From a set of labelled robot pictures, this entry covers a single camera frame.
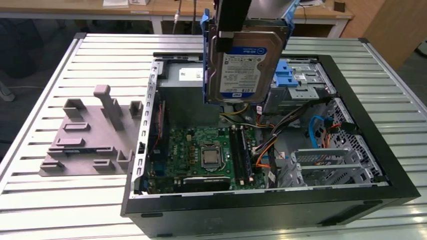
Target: ram slot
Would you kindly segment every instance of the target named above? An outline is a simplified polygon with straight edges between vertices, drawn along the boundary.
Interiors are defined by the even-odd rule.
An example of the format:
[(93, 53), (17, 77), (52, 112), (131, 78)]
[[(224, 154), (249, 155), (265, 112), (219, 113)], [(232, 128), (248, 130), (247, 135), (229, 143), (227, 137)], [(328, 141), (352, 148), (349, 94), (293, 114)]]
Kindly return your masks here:
[(247, 137), (245, 137), (245, 131), (243, 127), (239, 129), (240, 131), (240, 139), (241, 139), (241, 146), (243, 146), (243, 162), (244, 162), (244, 168), (245, 168), (245, 180), (248, 182), (253, 181), (252, 178), (252, 166), (251, 166), (251, 156), (249, 156), (249, 149), (247, 146)]
[(237, 185), (245, 184), (244, 146), (241, 144), (240, 129), (231, 127), (228, 131), (233, 177)]

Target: hard drive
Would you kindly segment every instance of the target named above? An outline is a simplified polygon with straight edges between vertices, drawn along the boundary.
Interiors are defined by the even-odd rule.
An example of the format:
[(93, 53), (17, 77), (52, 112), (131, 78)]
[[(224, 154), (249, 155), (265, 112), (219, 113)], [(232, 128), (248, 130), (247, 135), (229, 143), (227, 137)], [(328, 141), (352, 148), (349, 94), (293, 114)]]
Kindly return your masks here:
[(239, 31), (231, 51), (216, 52), (215, 25), (209, 28), (205, 101), (263, 102), (284, 47), (281, 36), (273, 31)]

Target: slotted metal surface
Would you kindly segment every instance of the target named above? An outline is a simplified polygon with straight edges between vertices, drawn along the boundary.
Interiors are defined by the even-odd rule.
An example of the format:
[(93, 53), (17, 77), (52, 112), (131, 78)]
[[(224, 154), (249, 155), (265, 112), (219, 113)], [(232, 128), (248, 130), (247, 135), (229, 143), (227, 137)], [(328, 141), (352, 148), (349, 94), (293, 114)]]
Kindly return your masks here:
[[(100, 105), (93, 87), (108, 84), (120, 104), (143, 100), (153, 52), (201, 51), (200, 36), (88, 34), (73, 40), (0, 165), (0, 239), (147, 239), (120, 217), (124, 175), (40, 177), (39, 166), (63, 121), (67, 98)], [(333, 57), (422, 197), (345, 226), (193, 238), (427, 238), (427, 118), (419, 100), (356, 39), (292, 38), (285, 53)]]

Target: yellow cable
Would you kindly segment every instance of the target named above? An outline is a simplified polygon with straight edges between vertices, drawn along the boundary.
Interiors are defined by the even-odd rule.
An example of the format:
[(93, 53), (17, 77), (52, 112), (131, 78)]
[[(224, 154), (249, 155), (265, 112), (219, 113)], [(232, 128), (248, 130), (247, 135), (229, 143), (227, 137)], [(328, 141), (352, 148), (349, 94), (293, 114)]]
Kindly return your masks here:
[(275, 144), (276, 141), (277, 141), (277, 139), (275, 139), (275, 140), (272, 141), (272, 143), (269, 143), (269, 145), (265, 147), (264, 151), (261, 151), (261, 153), (260, 153), (260, 155), (259, 155), (259, 158), (257, 158), (257, 161), (256, 161), (256, 164), (255, 164), (256, 167), (269, 168), (269, 165), (267, 165), (267, 164), (260, 164), (260, 162), (261, 162), (261, 158), (263, 158), (267, 150), (271, 148), (271, 146)]
[(235, 112), (221, 112), (219, 115), (237, 115), (240, 113), (243, 113), (249, 107), (249, 104), (247, 103), (244, 108), (240, 111), (235, 111)]

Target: green circuit board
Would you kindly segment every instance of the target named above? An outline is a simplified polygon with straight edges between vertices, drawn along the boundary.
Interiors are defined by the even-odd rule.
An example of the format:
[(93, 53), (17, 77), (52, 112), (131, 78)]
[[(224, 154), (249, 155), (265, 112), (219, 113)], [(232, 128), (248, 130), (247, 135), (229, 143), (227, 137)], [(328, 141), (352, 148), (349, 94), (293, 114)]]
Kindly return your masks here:
[[(255, 131), (244, 129), (245, 144), (256, 144)], [(256, 173), (253, 182), (240, 185), (235, 181), (233, 157), (231, 153), (229, 129), (216, 127), (172, 128), (169, 130), (168, 159), (164, 165), (164, 180), (156, 181), (159, 193), (172, 193), (171, 177), (224, 176), (231, 178), (229, 190), (264, 188), (263, 173)], [(221, 164), (217, 168), (205, 168), (201, 164), (205, 147), (219, 147)]]

